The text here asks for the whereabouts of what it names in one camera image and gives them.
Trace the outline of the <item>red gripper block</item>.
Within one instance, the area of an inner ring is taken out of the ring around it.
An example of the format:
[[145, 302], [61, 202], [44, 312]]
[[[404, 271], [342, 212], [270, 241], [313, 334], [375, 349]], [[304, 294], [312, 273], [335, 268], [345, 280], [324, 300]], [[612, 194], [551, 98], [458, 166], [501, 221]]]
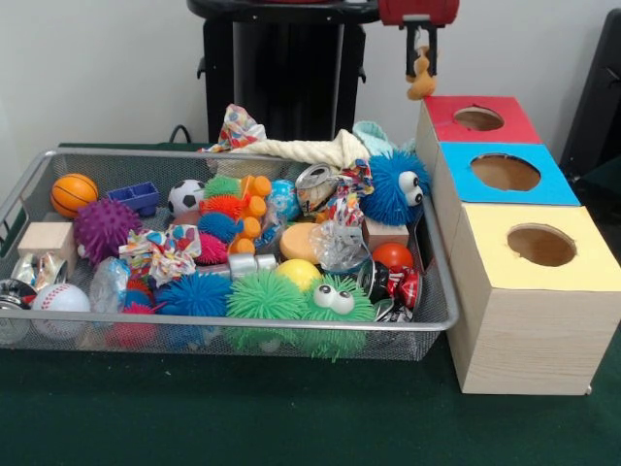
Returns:
[[[428, 22], [429, 59], [428, 72], [431, 77], [437, 74], [438, 27], [451, 24], [457, 17], [459, 0], [379, 0], [380, 20], [384, 25], [405, 26], [408, 22]], [[412, 65], [418, 57], [417, 41], [419, 25], [407, 24], [407, 65]]]

